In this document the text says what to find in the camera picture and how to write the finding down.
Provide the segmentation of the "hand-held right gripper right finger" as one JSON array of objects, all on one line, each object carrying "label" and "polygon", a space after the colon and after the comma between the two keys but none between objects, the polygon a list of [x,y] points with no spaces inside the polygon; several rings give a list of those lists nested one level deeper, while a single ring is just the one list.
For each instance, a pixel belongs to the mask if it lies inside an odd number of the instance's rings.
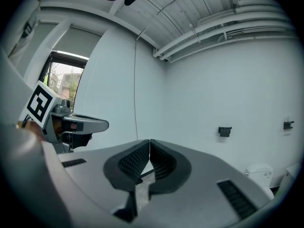
[{"label": "hand-held right gripper right finger", "polygon": [[265,206],[269,197],[222,159],[152,139],[155,182],[137,217],[141,228],[226,228]]}]

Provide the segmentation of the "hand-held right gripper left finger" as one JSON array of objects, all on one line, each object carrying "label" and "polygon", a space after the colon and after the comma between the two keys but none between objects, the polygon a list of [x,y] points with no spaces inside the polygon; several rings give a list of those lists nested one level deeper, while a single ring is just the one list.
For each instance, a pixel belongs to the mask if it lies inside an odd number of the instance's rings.
[{"label": "hand-held right gripper left finger", "polygon": [[150,141],[60,154],[69,176],[91,201],[132,222],[138,215],[135,186],[149,161]]}]

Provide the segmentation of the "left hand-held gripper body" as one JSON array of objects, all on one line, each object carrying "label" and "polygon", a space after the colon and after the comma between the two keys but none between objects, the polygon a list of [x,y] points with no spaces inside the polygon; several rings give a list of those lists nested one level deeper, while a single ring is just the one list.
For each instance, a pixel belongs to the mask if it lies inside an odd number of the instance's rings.
[{"label": "left hand-held gripper body", "polygon": [[70,100],[63,99],[41,81],[37,82],[25,112],[18,126],[51,143],[57,153],[73,152],[75,148],[87,146],[92,138],[90,133],[82,132],[85,118],[73,114]]}]

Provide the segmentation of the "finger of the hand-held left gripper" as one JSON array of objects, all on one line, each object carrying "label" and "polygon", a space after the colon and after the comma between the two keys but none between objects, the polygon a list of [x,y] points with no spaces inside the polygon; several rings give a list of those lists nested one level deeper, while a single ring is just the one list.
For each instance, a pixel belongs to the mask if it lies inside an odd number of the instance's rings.
[{"label": "finger of the hand-held left gripper", "polygon": [[79,114],[69,114],[63,117],[63,132],[99,133],[109,128],[109,122]]}]

